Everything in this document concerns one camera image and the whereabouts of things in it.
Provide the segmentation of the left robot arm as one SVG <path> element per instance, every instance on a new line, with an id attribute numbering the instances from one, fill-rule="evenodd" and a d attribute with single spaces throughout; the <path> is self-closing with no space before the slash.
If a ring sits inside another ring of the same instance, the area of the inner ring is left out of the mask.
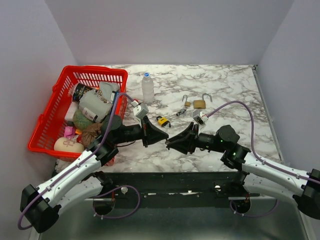
<path id="1" fill-rule="evenodd" d="M 139 124 L 125 126 L 118 115 L 109 115 L 100 135 L 63 171 L 37 187 L 27 185 L 21 193 L 21 217 L 38 233 L 51 228 L 59 219 L 60 200 L 81 180 L 118 154 L 118 144 L 141 140 L 144 147 L 166 140 L 169 135 L 154 126 L 147 116 Z"/>

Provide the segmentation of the small brass padlock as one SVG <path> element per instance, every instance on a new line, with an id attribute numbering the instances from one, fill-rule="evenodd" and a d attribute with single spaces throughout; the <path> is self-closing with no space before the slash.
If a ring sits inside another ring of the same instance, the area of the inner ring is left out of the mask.
<path id="1" fill-rule="evenodd" d="M 189 108 L 191 106 L 191 102 L 188 101 L 188 96 L 186 94 L 183 95 L 182 102 L 185 108 Z"/>

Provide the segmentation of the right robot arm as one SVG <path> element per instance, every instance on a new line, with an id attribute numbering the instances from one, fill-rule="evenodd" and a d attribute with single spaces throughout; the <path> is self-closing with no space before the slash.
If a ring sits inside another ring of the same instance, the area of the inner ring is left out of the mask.
<path id="1" fill-rule="evenodd" d="M 295 202 L 303 214 L 320 218 L 320 171 L 291 168 L 238 144 L 240 139 L 230 125 L 220 127 L 215 134 L 199 132 L 191 123 L 183 132 L 166 140 L 168 149 L 192 154 L 196 149 L 222 153 L 221 161 L 242 174 L 230 183 L 230 191 L 241 196 L 245 192 L 270 196 L 278 200 Z"/>

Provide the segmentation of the large brass padlock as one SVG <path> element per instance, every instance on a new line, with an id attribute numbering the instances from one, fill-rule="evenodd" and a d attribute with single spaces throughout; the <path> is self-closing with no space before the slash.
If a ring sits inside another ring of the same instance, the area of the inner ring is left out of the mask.
<path id="1" fill-rule="evenodd" d="M 201 99 L 197 99 L 197 100 L 194 100 L 193 101 L 193 108 L 198 110 L 204 110 L 206 109 L 206 101 L 205 101 L 205 96 L 208 96 L 209 97 L 209 100 L 212 102 L 212 96 L 208 93 L 203 93 L 201 95 Z"/>

